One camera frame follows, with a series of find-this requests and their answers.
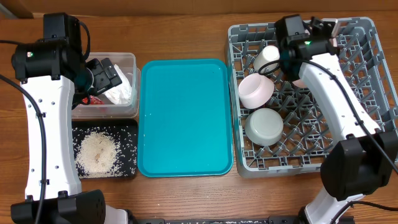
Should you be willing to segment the white paper napkin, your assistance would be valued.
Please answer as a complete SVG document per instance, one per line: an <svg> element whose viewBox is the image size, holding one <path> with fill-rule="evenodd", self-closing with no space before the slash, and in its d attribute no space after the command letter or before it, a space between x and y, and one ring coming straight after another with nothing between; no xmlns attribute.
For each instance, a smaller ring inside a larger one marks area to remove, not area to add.
<svg viewBox="0 0 398 224"><path fill-rule="evenodd" d="M104 92L105 97L115 105L123 105L128 103L131 100L132 96L132 86L122 72L122 70L118 67L117 64L114 64L114 68L117 71L119 78L122 83L118 86L112 87L111 89Z"/></svg>

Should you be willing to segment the red foil wrapper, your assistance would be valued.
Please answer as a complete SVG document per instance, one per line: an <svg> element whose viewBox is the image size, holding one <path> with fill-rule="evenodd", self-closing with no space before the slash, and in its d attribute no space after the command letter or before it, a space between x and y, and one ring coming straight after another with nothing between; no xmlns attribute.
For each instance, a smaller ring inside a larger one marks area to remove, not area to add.
<svg viewBox="0 0 398 224"><path fill-rule="evenodd" d="M104 104L104 102L102 100L100 100L98 97L91 96L91 95L89 97L82 99L81 103L83 105L103 105Z"/></svg>

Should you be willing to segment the white ceramic cup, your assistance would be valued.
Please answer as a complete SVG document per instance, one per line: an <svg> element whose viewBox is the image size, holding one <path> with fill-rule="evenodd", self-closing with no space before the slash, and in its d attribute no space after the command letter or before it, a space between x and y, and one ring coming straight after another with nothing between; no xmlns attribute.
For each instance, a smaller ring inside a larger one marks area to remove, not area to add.
<svg viewBox="0 0 398 224"><path fill-rule="evenodd" d="M257 71L258 73L268 72L277 68L279 64L274 63L272 65L269 65L268 67L263 68L261 71L259 71L259 69L269 62L273 62L279 59L279 49L274 45L268 45L267 47L264 47L260 53L258 53L256 59L254 60L253 66L255 71Z"/></svg>

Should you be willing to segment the small pink saucer plate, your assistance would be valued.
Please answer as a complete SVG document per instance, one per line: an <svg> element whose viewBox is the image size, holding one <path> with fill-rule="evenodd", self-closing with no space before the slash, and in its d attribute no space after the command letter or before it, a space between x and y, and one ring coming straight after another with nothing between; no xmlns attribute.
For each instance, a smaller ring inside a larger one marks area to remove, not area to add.
<svg viewBox="0 0 398 224"><path fill-rule="evenodd" d="M239 99L245 108L258 108L270 100L274 87L273 81L264 75L250 74L238 85Z"/></svg>

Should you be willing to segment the grey bowl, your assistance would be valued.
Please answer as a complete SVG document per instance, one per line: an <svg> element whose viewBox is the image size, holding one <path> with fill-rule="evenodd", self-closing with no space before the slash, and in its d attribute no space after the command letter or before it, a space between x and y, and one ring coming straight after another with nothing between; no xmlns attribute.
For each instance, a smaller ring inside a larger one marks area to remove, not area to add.
<svg viewBox="0 0 398 224"><path fill-rule="evenodd" d="M275 144L282 137L283 119L278 112L261 108L251 113L244 125L246 136L260 146Z"/></svg>

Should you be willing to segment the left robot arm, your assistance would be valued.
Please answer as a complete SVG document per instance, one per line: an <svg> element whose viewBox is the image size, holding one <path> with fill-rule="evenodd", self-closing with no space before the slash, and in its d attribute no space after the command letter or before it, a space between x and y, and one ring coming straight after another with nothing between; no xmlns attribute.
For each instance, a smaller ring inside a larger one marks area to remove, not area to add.
<svg viewBox="0 0 398 224"><path fill-rule="evenodd" d="M129 210L106 204L100 190L84 192L75 165L72 110L121 84L110 59L89 59L86 25L65 13L44 15L44 36L19 43L12 55L29 134L25 200L11 206L15 223L134 223Z"/></svg>

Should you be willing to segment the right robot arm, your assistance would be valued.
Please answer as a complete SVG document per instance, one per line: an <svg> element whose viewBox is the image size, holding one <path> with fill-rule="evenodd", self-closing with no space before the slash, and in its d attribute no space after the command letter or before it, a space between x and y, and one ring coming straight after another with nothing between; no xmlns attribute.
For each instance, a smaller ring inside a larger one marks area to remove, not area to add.
<svg viewBox="0 0 398 224"><path fill-rule="evenodd" d="M303 207L301 223L338 223L350 206L362 204L397 171L397 134L380 129L346 81L332 41L337 25L315 17L306 24L299 15L275 23L280 68L289 80L304 82L333 138L320 168L323 187Z"/></svg>

